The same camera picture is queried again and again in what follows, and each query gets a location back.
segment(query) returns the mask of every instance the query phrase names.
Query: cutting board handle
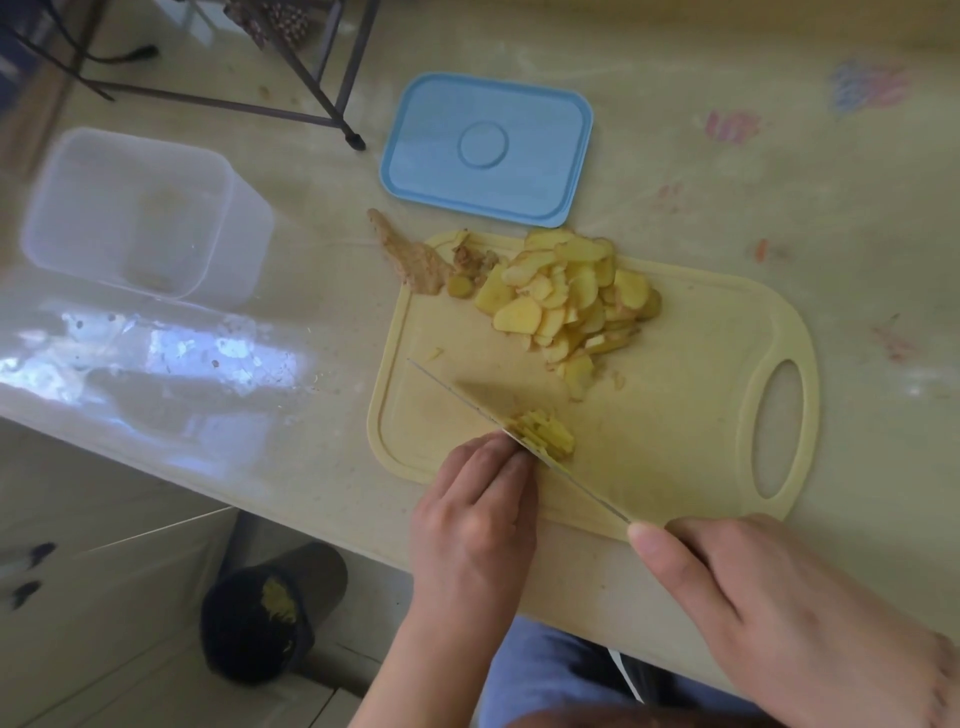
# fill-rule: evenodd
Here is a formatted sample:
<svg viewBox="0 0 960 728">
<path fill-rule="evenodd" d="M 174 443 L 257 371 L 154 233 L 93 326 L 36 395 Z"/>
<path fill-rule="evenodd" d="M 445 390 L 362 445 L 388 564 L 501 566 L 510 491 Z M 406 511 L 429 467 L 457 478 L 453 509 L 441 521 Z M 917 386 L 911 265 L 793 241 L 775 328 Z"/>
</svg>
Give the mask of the cutting board handle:
<svg viewBox="0 0 960 728">
<path fill-rule="evenodd" d="M 736 433 L 736 480 L 742 513 L 766 513 L 782 520 L 800 495 L 813 463 L 820 425 L 820 377 L 813 342 L 800 314 L 785 302 L 778 313 L 782 318 L 778 320 L 774 344 L 754 370 L 741 405 Z M 796 365 L 803 386 L 800 437 L 783 485 L 774 495 L 766 497 L 757 489 L 754 473 L 756 417 L 770 377 L 787 361 Z"/>
</svg>

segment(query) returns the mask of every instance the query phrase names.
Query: clear plastic container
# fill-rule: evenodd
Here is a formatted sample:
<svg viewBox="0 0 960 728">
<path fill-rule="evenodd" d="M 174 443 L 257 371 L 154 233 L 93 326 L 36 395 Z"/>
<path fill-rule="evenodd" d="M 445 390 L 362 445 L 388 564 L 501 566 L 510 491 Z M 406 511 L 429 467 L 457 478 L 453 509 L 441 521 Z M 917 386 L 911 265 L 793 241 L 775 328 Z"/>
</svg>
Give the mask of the clear plastic container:
<svg viewBox="0 0 960 728">
<path fill-rule="evenodd" d="M 222 155 L 78 128 L 47 157 L 20 245 L 41 268 L 227 309 L 253 292 L 273 231 Z"/>
</svg>

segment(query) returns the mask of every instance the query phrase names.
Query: person's left hand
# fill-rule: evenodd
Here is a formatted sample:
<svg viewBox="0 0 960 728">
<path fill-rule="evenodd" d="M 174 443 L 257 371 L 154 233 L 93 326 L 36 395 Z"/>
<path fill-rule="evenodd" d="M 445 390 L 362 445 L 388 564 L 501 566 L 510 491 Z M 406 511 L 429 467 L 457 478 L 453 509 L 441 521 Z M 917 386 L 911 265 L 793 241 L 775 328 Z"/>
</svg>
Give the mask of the person's left hand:
<svg viewBox="0 0 960 728">
<path fill-rule="evenodd" d="M 503 432 L 447 456 L 412 521 L 409 619 L 422 632 L 492 658 L 537 548 L 536 462 Z"/>
</svg>

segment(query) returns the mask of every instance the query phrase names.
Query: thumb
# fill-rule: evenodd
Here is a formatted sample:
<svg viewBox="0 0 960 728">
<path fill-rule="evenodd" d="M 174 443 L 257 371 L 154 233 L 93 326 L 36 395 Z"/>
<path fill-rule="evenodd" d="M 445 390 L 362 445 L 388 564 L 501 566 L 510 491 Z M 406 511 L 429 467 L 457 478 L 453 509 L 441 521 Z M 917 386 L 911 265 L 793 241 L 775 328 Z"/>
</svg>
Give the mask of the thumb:
<svg viewBox="0 0 960 728">
<path fill-rule="evenodd" d="M 720 591 L 713 574 L 684 543 L 652 523 L 631 523 L 627 538 L 647 569 L 677 600 L 707 638 L 720 637 L 738 621 L 733 606 Z"/>
</svg>

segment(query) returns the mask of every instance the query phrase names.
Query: yellow cutting board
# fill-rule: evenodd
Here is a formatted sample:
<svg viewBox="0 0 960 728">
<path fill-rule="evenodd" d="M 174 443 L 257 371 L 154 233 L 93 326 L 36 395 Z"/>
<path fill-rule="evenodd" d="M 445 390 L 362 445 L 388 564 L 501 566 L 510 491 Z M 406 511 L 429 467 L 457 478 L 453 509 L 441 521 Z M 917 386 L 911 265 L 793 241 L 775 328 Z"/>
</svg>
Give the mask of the yellow cutting board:
<svg viewBox="0 0 960 728">
<path fill-rule="evenodd" d="M 452 259 L 456 231 L 427 241 Z M 522 241 L 484 233 L 471 239 L 507 256 Z M 403 286 L 373 391 L 367 431 L 392 473 L 430 482 L 451 449 L 490 430 L 408 359 L 481 404 L 497 419 L 539 408 L 576 438 L 564 465 L 634 519 L 767 513 L 782 519 L 813 459 L 820 382 L 809 332 L 779 294 L 752 280 L 620 257 L 663 295 L 663 313 L 625 349 L 595 357 L 605 373 L 586 400 L 568 400 L 563 382 L 518 336 L 495 331 L 471 301 L 414 296 Z M 803 384 L 803 421 L 793 464 L 771 497 L 756 489 L 754 429 L 767 380 L 793 361 Z M 613 388 L 612 373 L 626 378 Z M 611 538 L 623 523 L 560 475 L 540 474 L 541 514 Z"/>
</svg>

